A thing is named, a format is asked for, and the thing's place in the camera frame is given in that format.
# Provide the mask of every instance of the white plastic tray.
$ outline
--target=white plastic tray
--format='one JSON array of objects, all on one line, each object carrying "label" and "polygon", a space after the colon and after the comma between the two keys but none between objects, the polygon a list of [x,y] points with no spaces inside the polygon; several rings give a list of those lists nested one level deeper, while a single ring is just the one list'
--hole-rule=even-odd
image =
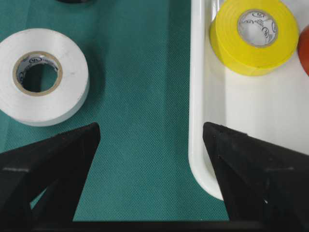
[{"label": "white plastic tray", "polygon": [[[297,52],[283,66],[260,77],[226,68],[209,42],[209,27],[224,0],[192,0],[189,163],[205,191],[222,195],[202,139],[206,121],[309,154],[309,77]],[[309,24],[309,0],[282,0],[297,19]]]}]

